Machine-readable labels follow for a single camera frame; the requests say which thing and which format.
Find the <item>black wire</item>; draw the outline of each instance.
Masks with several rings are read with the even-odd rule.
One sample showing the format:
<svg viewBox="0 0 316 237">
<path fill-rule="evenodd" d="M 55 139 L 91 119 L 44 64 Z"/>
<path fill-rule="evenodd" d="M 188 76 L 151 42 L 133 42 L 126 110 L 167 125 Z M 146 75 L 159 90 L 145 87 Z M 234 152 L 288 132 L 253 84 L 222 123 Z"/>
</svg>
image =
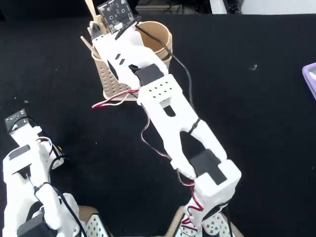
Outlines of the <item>black wire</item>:
<svg viewBox="0 0 316 237">
<path fill-rule="evenodd" d="M 50 163 L 49 168 L 48 168 L 48 178 L 49 178 L 49 181 L 50 181 L 50 172 L 52 171 L 53 165 L 55 164 L 55 162 L 58 161 L 60 158 L 66 158 L 66 157 L 67 157 L 66 155 L 60 155 L 60 156 L 57 156 L 56 158 L 54 158 L 54 159 L 52 160 L 52 162 Z"/>
<path fill-rule="evenodd" d="M 228 205 L 225 207 L 225 209 L 226 209 L 226 216 L 227 216 L 227 224 L 228 224 L 228 228 L 229 228 L 229 233 L 230 233 L 231 237 L 233 237 L 233 230 L 232 230 L 232 223 L 231 223 L 231 214 L 229 212 Z"/>
<path fill-rule="evenodd" d="M 32 117 L 30 117 L 30 116 L 24 116 L 24 117 L 18 118 L 18 119 L 12 124 L 12 127 L 9 129 L 8 132 L 11 133 L 11 132 L 14 132 L 16 129 L 18 129 L 18 127 L 15 128 L 15 129 L 13 129 L 13 128 L 14 128 L 14 126 L 17 124 L 18 121 L 21 121 L 21 120 L 23 120 L 23 119 L 29 119 L 29 120 L 31 120 L 36 126 L 40 126 L 39 123 L 36 122 Z M 45 137 L 48 137 L 47 133 L 44 132 L 43 129 L 41 130 L 41 132 L 44 134 Z M 55 152 L 56 156 L 59 156 L 58 152 L 63 155 L 64 153 L 62 152 L 62 150 L 61 150 L 58 146 L 54 146 L 53 140 L 52 140 L 52 139 L 50 139 L 50 140 L 51 140 L 51 142 L 52 142 L 53 151 Z"/>
<path fill-rule="evenodd" d="M 192 109 L 195 111 L 194 105 L 193 105 L 193 98 L 192 98 L 192 77 L 191 74 L 188 70 L 188 68 L 168 49 L 168 47 L 158 38 L 156 38 L 155 36 L 151 35 L 150 33 L 148 33 L 147 31 L 143 30 L 142 28 L 140 28 L 139 26 L 136 25 L 136 28 L 138 30 L 140 30 L 141 32 L 143 32 L 144 34 L 146 34 L 148 37 L 152 38 L 153 40 L 156 40 L 158 43 L 160 43 L 165 50 L 184 68 L 184 70 L 187 73 L 188 76 L 188 81 L 189 81 L 189 102 L 190 105 L 192 107 Z"/>
<path fill-rule="evenodd" d="M 21 121 L 21 120 L 23 120 L 23 119 L 29 119 L 29 120 L 31 120 L 36 126 L 38 126 L 38 123 L 37 123 L 34 119 L 32 119 L 30 116 L 24 116 L 24 117 L 18 118 L 18 119 L 12 124 L 12 127 L 9 129 L 8 133 L 11 133 L 11 132 L 14 132 L 15 130 L 17 130 L 18 127 L 15 128 L 15 129 L 13 129 L 14 126 L 17 124 L 18 121 Z"/>
<path fill-rule="evenodd" d="M 77 215 L 74 213 L 74 211 L 71 209 L 71 207 L 70 207 L 69 204 L 67 203 L 67 200 L 66 200 L 65 196 L 64 196 L 57 188 L 55 188 L 54 186 L 52 186 L 51 183 L 49 183 L 49 182 L 44 182 L 41 186 L 39 186 L 38 188 L 35 188 L 35 190 L 34 190 L 34 195 L 35 195 L 35 197 L 36 197 L 36 192 L 37 192 L 38 190 L 40 190 L 40 188 L 43 187 L 45 184 L 49 184 L 49 185 L 53 188 L 53 190 L 55 190 L 55 192 L 58 194 L 58 196 L 59 196 L 59 197 L 61 198 L 61 200 L 64 202 L 64 204 L 65 204 L 66 208 L 69 210 L 70 214 L 73 216 L 74 220 L 75 220 L 75 221 L 77 222 L 77 224 L 79 225 L 80 231 L 82 232 L 83 236 L 84 236 L 84 237 L 87 237 L 87 234 L 86 234 L 86 232 L 85 232 L 85 230 L 84 230 L 84 228 L 83 228 L 83 226 L 82 226 L 80 220 L 78 219 Z"/>
<path fill-rule="evenodd" d="M 123 33 L 131 26 L 133 25 L 135 22 L 139 22 L 141 19 L 140 16 L 136 16 L 134 18 L 134 20 L 132 20 L 131 22 L 129 22 L 127 25 L 125 25 L 122 29 L 120 29 L 120 31 L 118 32 L 118 34 L 115 36 L 115 40 L 117 40 L 121 35 L 123 35 Z"/>
</svg>

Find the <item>white plastic part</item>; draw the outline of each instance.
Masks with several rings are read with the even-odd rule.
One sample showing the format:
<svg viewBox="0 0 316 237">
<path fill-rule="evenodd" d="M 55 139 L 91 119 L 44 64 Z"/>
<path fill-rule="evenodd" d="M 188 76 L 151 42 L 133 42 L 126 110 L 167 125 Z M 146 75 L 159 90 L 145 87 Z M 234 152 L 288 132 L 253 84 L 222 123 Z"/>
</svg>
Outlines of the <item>white plastic part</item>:
<svg viewBox="0 0 316 237">
<path fill-rule="evenodd" d="M 203 210 L 190 209 L 189 206 L 197 206 L 193 198 L 185 206 L 186 217 L 190 217 L 192 225 L 196 226 L 198 231 L 201 230 L 203 218 L 213 208 L 220 206 L 218 211 L 221 211 L 225 205 L 234 195 L 237 183 L 241 178 L 241 172 L 231 160 L 225 160 L 218 165 L 219 169 L 227 178 L 224 182 L 217 185 L 208 173 L 204 173 L 195 179 L 194 195 L 203 207 Z"/>
<path fill-rule="evenodd" d="M 97 214 L 93 214 L 86 224 L 86 234 L 88 237 L 111 237 L 110 233 L 107 233 L 102 221 Z"/>
<path fill-rule="evenodd" d="M 36 135 L 32 132 L 29 124 L 14 131 L 12 137 L 17 139 L 22 146 L 27 144 L 30 149 L 15 158 L 10 157 L 12 153 L 10 152 L 3 159 L 3 180 L 7 190 L 3 237 L 17 236 L 17 229 L 25 223 L 29 209 L 38 201 L 37 198 L 43 203 L 45 222 L 50 228 L 58 230 L 57 236 L 75 236 L 76 232 L 79 232 L 79 226 L 64 203 L 60 203 L 53 188 L 48 184 L 43 185 L 36 193 L 37 198 L 34 195 L 33 186 L 40 187 L 44 182 L 49 181 L 48 168 L 56 156 L 54 153 L 49 155 L 48 142 L 38 143 Z M 18 171 L 28 166 L 30 176 L 24 178 Z M 64 196 L 71 209 L 79 216 L 79 207 L 74 197 L 71 194 L 64 194 Z"/>
<path fill-rule="evenodd" d="M 182 89 L 174 77 L 168 74 L 142 86 L 138 92 L 137 103 L 145 108 L 161 136 L 164 148 L 172 159 L 173 168 L 178 168 L 188 178 L 195 179 L 195 171 L 182 151 L 180 132 L 189 132 L 198 116 L 182 94 Z M 174 117 L 168 116 L 164 111 L 167 106 L 175 112 Z M 210 149 L 221 161 L 226 160 L 225 150 L 204 121 L 198 123 L 192 136 L 202 142 L 204 147 Z"/>
<path fill-rule="evenodd" d="M 112 71 L 111 67 L 115 70 L 119 83 L 126 84 L 131 89 L 140 87 L 139 79 L 129 65 L 143 68 L 155 63 L 164 75 L 168 74 L 167 66 L 150 48 L 144 47 L 141 35 L 134 27 L 128 28 L 118 40 L 115 40 L 115 36 L 116 34 L 100 35 L 92 43 L 110 70 Z"/>
</svg>

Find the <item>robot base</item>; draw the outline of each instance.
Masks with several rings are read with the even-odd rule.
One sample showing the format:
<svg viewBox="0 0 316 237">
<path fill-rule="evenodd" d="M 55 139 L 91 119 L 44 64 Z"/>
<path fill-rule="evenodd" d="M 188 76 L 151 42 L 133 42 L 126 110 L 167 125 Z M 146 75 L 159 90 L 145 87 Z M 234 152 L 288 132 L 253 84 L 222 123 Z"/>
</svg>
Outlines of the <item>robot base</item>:
<svg viewBox="0 0 316 237">
<path fill-rule="evenodd" d="M 198 234 L 195 234 L 195 231 L 191 232 L 191 230 L 187 228 L 180 227 L 181 220 L 184 216 L 183 208 L 184 207 L 182 206 L 178 209 L 165 237 L 230 237 L 227 219 L 222 213 L 217 213 L 205 220 L 203 222 L 203 232 Z M 233 229 L 233 236 L 243 237 L 243 234 L 236 228 L 236 226 L 233 223 L 231 223 L 231 225 Z"/>
</svg>

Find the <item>red and white wire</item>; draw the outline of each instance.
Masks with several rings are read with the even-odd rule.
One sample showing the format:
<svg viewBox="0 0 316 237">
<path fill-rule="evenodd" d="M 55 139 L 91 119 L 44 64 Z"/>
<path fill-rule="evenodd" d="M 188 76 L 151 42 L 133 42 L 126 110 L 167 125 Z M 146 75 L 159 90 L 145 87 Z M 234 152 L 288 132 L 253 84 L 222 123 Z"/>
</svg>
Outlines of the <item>red and white wire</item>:
<svg viewBox="0 0 316 237">
<path fill-rule="evenodd" d="M 194 193 L 193 187 L 191 187 L 191 190 L 192 190 L 192 198 L 193 198 L 193 200 L 194 200 L 194 202 L 196 203 L 197 206 L 194 206 L 194 205 L 189 205 L 188 206 L 187 212 L 188 212 L 189 216 L 186 219 L 181 221 L 181 227 L 188 228 L 188 229 L 194 230 L 194 231 L 198 231 L 197 228 L 194 228 L 192 226 L 188 226 L 188 224 L 191 223 L 190 216 L 192 216 L 192 213 L 189 211 L 189 209 L 194 209 L 194 210 L 197 210 L 197 211 L 203 211 L 204 207 L 198 201 L 198 199 L 197 199 L 197 197 L 196 197 L 196 195 Z"/>
<path fill-rule="evenodd" d="M 185 182 L 183 182 L 182 180 L 181 180 L 181 176 L 180 176 L 180 171 L 177 169 L 177 174 L 178 174 L 178 180 L 179 180 L 179 182 L 182 184 L 182 185 L 184 185 L 184 186 L 187 186 L 187 187 L 193 187 L 194 186 L 194 182 L 192 182 L 192 183 L 185 183 Z"/>
<path fill-rule="evenodd" d="M 128 96 L 130 93 L 135 93 L 135 92 L 137 92 L 137 91 L 139 91 L 139 89 L 136 89 L 136 90 L 132 90 L 132 89 L 131 89 L 131 90 L 122 91 L 122 92 L 120 92 L 120 93 L 118 93 L 118 94 L 116 94 L 116 95 L 110 97 L 110 98 L 107 99 L 107 100 L 104 100 L 104 101 L 101 101 L 101 102 L 98 102 L 98 103 L 92 105 L 91 107 L 92 107 L 93 109 L 96 109 L 96 108 L 100 108 L 100 107 L 120 105 L 121 103 L 124 102 L 124 100 L 127 98 L 127 96 Z M 110 103 L 108 103 L 108 102 L 110 102 L 111 100 L 113 100 L 114 98 L 117 98 L 117 97 L 119 97 L 119 96 L 121 96 L 121 95 L 125 95 L 125 94 L 127 94 L 127 96 L 124 97 L 124 99 L 123 99 L 121 102 L 118 102 L 118 103 L 116 103 L 116 104 L 110 104 Z"/>
</svg>

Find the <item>purple container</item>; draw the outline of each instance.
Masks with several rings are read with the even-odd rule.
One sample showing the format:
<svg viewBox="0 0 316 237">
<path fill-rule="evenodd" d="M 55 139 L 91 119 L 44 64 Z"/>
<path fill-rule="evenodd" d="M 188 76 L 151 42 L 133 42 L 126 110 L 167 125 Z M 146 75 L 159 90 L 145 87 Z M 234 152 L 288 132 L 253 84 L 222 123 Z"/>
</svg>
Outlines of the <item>purple container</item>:
<svg viewBox="0 0 316 237">
<path fill-rule="evenodd" d="M 302 71 L 305 81 L 316 99 L 316 63 L 303 67 Z"/>
</svg>

